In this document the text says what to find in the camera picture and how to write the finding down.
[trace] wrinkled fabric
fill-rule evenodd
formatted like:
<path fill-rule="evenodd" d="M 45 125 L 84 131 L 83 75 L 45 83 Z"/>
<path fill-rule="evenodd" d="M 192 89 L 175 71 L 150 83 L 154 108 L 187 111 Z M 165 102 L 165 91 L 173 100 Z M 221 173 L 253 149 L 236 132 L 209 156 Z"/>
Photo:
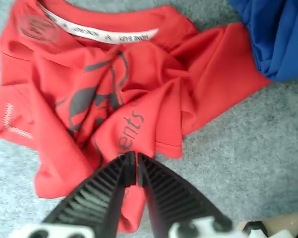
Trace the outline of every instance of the wrinkled fabric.
<path fill-rule="evenodd" d="M 250 32 L 256 67 L 273 81 L 298 77 L 298 0 L 229 0 Z"/>
<path fill-rule="evenodd" d="M 0 37 L 0 137 L 38 151 L 39 197 L 68 195 L 127 151 L 180 158 L 184 135 L 271 83 L 242 23 L 200 33 L 171 6 L 106 14 L 40 3 L 55 15 L 18 0 Z M 121 43 L 97 40 L 104 33 Z M 135 231 L 144 205 L 130 187 L 118 231 Z"/>

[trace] sleeve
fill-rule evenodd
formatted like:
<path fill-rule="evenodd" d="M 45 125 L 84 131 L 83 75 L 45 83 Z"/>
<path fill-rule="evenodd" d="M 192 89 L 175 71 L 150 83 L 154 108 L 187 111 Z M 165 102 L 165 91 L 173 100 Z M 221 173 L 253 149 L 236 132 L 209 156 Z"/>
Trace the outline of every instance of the sleeve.
<path fill-rule="evenodd" d="M 12 10 L 0 35 L 0 137 L 36 149 L 28 88 L 31 54 L 18 41 Z"/>
<path fill-rule="evenodd" d="M 182 134 L 189 134 L 269 85 L 255 66 L 250 37 L 242 23 L 215 27 L 172 53 L 188 69 L 194 107 L 182 100 Z"/>
<path fill-rule="evenodd" d="M 246 24 L 257 69 L 273 81 L 298 77 L 298 0 L 230 0 Z"/>

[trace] logo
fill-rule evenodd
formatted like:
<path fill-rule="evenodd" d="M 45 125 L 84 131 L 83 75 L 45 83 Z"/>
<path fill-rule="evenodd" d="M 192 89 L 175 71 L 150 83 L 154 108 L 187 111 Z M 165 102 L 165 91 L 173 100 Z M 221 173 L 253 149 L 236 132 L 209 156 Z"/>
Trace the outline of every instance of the logo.
<path fill-rule="evenodd" d="M 123 62 L 124 68 L 122 70 L 124 71 L 124 75 L 121 78 L 117 78 L 116 76 L 112 59 L 95 65 L 89 65 L 85 68 L 84 73 L 90 73 L 108 67 L 108 74 L 104 76 L 97 85 L 82 88 L 71 94 L 70 97 L 55 104 L 56 110 L 58 107 L 65 107 L 66 111 L 68 111 L 64 124 L 70 136 L 81 146 L 81 149 L 84 149 L 87 142 L 103 122 L 125 103 L 121 96 L 121 88 L 128 79 L 129 66 L 122 51 L 118 51 L 115 58 L 114 60 L 119 60 L 120 58 Z M 81 141 L 79 133 L 92 110 L 97 110 L 97 116 L 93 118 L 93 130 L 90 132 L 88 138 L 84 138 L 83 141 Z"/>
<path fill-rule="evenodd" d="M 34 40 L 55 41 L 57 38 L 56 26 L 47 19 L 39 16 L 25 16 L 19 22 L 20 32 Z"/>

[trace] neck label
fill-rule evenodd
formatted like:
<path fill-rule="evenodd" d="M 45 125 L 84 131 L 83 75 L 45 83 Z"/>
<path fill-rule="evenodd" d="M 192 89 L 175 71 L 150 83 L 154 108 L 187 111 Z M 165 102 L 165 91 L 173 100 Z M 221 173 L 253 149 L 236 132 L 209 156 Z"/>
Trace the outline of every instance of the neck label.
<path fill-rule="evenodd" d="M 158 29 L 152 29 L 148 31 L 142 32 L 112 32 L 112 31 L 104 31 L 92 27 L 78 25 L 69 21 L 66 21 L 59 16 L 56 16 L 54 13 L 47 10 L 41 4 L 38 4 L 45 15 L 54 21 L 59 27 L 61 27 L 64 31 L 75 35 L 88 39 L 92 39 L 95 41 L 108 43 L 108 44 L 120 44 L 120 43 L 132 43 L 138 41 L 144 41 L 151 39 L 157 32 Z"/>

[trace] gray carpet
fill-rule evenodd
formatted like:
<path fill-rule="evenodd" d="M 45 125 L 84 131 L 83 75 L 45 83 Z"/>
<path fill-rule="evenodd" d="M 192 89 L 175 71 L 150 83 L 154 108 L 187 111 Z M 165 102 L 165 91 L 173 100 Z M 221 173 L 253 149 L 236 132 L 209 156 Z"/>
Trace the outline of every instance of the gray carpet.
<path fill-rule="evenodd" d="M 11 2 L 0 0 L 0 31 Z M 172 4 L 201 30 L 239 20 L 225 0 L 69 2 L 107 12 Z M 298 212 L 298 80 L 263 89 L 187 136 L 182 159 L 157 157 L 236 222 Z M 58 202 L 36 198 L 37 168 L 36 152 L 0 139 L 0 238 Z M 119 237 L 152 237 L 147 211 L 135 234 Z"/>

